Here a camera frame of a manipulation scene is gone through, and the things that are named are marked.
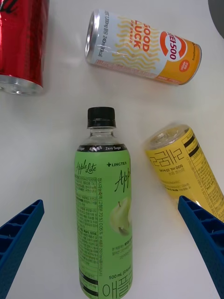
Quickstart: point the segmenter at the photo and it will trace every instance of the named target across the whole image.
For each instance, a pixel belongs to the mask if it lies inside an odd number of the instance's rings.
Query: white and orange can
[[[91,15],[85,57],[91,64],[181,85],[197,72],[202,51],[167,31],[97,9]]]

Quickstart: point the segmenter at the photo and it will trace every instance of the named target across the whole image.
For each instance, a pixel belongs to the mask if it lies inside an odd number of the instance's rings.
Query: black bottle cap
[[[88,109],[88,128],[116,127],[115,112],[111,107],[93,107]]]

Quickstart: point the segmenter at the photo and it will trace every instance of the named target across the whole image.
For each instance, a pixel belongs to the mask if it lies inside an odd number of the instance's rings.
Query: green apple illustration
[[[115,232],[121,235],[129,234],[130,222],[128,216],[130,208],[131,200],[125,198],[124,200],[119,201],[117,206],[111,211],[110,225]]]

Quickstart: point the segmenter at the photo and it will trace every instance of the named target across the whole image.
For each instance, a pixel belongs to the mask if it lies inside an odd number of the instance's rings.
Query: beverage bottle
[[[75,156],[79,279],[91,299],[120,299],[132,284],[131,165],[111,107],[88,110]]]

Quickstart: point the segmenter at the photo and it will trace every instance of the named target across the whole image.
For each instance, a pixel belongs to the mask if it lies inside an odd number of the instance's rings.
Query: can rim
[[[145,141],[144,148],[145,150],[157,150],[168,146],[184,136],[189,128],[185,124],[171,123],[150,136]]]
[[[41,93],[43,88],[26,79],[0,75],[0,90],[6,93],[29,96]]]
[[[99,29],[99,9],[95,9],[90,17],[90,22],[88,26],[86,42],[85,42],[85,59],[90,63],[92,54],[94,52],[94,47],[97,40],[97,32]]]

